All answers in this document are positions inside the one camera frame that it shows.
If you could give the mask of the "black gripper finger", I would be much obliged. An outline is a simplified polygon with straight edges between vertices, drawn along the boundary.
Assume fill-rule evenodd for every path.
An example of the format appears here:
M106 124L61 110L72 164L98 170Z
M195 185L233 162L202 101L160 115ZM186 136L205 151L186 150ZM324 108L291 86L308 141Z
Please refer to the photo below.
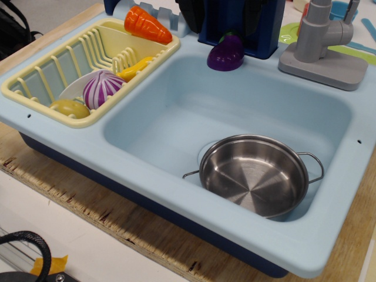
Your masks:
M200 33L205 18L204 0L175 0L175 3L178 4L190 30Z
M257 30L265 0L245 0L243 6L243 31L245 36L250 36Z

